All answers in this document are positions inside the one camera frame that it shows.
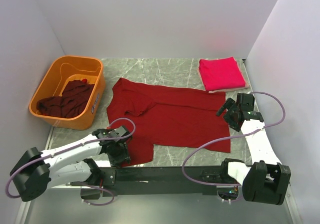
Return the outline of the dark red t-shirt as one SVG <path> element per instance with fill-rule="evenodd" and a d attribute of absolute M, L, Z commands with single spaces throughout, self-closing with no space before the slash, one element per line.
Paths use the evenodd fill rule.
<path fill-rule="evenodd" d="M 115 127 L 133 129 L 128 145 L 130 165 L 151 162 L 154 145 L 198 148 L 230 135 L 222 117 L 216 116 L 226 101 L 224 92 L 147 85 L 120 78 L 112 88 L 113 98 L 106 109 Z"/>

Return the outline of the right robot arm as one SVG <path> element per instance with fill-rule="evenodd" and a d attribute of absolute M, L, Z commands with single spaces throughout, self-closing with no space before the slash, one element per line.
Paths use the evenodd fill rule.
<path fill-rule="evenodd" d="M 262 114 L 254 110 L 254 93 L 239 93 L 236 100 L 228 98 L 217 112 L 230 128 L 245 135 L 252 165 L 236 159 L 225 159 L 219 177 L 230 184 L 236 180 L 242 187 L 242 195 L 248 202 L 282 205 L 289 186 L 291 170 L 275 155 L 267 140 Z"/>

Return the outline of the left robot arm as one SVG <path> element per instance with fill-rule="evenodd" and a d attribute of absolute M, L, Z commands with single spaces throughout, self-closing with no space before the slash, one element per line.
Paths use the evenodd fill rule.
<path fill-rule="evenodd" d="M 125 126 L 97 129 L 86 137 L 65 146 L 39 151 L 31 148 L 22 155 L 10 172 L 6 195 L 28 202 L 47 189 L 67 183 L 100 186 L 105 175 L 92 159 L 103 153 L 120 156 L 127 139 L 133 135 Z M 18 194 L 9 192 L 13 183 Z"/>

